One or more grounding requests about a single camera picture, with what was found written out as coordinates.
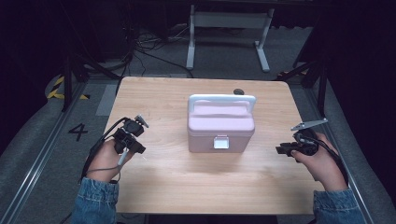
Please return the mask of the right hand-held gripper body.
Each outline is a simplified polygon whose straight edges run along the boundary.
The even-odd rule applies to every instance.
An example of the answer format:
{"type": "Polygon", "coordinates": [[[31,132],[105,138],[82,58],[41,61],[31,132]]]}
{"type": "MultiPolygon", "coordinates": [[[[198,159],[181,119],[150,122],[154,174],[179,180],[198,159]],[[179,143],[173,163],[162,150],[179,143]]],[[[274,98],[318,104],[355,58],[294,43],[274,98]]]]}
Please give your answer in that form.
{"type": "Polygon", "coordinates": [[[302,121],[290,129],[294,131],[293,138],[297,142],[297,151],[312,156],[318,151],[318,137],[313,127],[326,123],[326,118],[311,121],[302,121]]]}

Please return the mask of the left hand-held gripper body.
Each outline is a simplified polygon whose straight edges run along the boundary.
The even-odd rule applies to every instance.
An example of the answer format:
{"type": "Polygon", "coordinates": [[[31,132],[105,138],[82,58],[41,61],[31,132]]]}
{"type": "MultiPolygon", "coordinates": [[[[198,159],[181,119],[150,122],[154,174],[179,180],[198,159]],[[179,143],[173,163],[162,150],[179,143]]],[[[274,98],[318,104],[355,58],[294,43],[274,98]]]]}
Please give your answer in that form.
{"type": "Polygon", "coordinates": [[[115,141],[115,150],[118,154],[121,154],[124,149],[132,152],[133,143],[138,142],[136,137],[141,135],[145,128],[149,126],[141,115],[137,115],[134,119],[123,118],[122,120],[123,125],[112,134],[115,141]]]}

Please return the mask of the pink storage box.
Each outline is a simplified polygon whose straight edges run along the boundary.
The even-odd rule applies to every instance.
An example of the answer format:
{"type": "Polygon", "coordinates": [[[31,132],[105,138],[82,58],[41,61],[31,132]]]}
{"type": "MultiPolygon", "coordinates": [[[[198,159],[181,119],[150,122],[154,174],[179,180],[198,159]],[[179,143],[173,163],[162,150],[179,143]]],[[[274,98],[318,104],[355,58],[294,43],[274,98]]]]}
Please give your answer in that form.
{"type": "Polygon", "coordinates": [[[188,144],[194,153],[242,153],[255,133],[256,97],[193,94],[188,100],[188,144]]]}

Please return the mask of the person's right hand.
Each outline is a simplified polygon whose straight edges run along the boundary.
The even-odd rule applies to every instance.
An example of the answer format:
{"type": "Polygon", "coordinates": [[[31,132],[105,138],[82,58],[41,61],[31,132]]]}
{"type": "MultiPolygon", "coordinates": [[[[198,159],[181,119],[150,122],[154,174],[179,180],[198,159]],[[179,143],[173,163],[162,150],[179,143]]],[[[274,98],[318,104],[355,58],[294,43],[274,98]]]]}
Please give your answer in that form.
{"type": "Polygon", "coordinates": [[[293,150],[291,155],[302,163],[314,179],[320,182],[326,191],[338,191],[348,189],[342,172],[332,158],[331,154],[324,148],[318,147],[313,156],[293,150]]]}

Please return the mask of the person's left hand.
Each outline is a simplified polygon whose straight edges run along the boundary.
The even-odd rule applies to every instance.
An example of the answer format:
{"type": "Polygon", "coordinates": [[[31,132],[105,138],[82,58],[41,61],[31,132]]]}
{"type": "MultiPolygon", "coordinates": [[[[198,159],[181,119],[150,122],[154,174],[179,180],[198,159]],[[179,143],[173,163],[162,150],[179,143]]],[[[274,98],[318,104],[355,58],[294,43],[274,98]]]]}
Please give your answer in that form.
{"type": "Polygon", "coordinates": [[[122,166],[128,162],[133,153],[128,152],[121,165],[118,165],[120,155],[115,150],[115,141],[104,142],[92,160],[86,177],[89,179],[110,182],[119,172],[122,166]]]}

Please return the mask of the black tripod stand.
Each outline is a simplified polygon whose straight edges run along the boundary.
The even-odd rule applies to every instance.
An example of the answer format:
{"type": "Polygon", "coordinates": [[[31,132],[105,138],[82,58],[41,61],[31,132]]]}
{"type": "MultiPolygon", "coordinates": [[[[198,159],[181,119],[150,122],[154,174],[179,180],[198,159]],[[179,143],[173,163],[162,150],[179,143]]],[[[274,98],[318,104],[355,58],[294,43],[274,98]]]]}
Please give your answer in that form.
{"type": "Polygon", "coordinates": [[[89,79],[88,69],[85,64],[90,66],[92,69],[104,74],[106,77],[111,79],[121,80],[120,76],[117,76],[107,68],[104,68],[99,63],[85,58],[73,50],[69,50],[64,59],[64,107],[62,109],[65,112],[73,102],[72,96],[72,76],[75,76],[78,82],[86,82],[89,79]]]}
{"type": "Polygon", "coordinates": [[[329,58],[322,55],[319,59],[312,62],[304,63],[289,72],[281,72],[275,78],[275,81],[286,81],[292,77],[305,72],[305,76],[301,81],[301,85],[304,88],[311,89],[314,84],[318,81],[318,97],[317,97],[317,108],[319,114],[325,118],[325,94],[327,88],[327,77],[328,69],[327,63],[329,58]]]}

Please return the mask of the yellow black floor tape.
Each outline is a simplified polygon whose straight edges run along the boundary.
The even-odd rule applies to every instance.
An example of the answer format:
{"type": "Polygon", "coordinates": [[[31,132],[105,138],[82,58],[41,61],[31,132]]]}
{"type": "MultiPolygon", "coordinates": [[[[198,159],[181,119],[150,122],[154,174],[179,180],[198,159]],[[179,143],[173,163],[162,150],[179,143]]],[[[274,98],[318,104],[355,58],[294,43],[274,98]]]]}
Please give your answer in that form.
{"type": "Polygon", "coordinates": [[[49,90],[49,93],[47,94],[47,98],[56,98],[56,99],[63,99],[65,97],[64,94],[64,76],[59,75],[52,88],[49,90]]]}

